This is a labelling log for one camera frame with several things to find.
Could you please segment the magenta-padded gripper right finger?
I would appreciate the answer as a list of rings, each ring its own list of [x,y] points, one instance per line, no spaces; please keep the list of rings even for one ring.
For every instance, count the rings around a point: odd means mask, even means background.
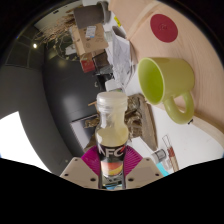
[[[143,158],[132,147],[126,147],[123,162],[124,189],[143,187],[163,177],[150,157]]]

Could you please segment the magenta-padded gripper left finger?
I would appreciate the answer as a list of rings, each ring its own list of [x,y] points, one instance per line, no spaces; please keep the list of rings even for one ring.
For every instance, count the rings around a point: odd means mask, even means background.
[[[100,159],[93,146],[81,158],[73,157],[60,177],[84,188],[98,189],[100,175]]]

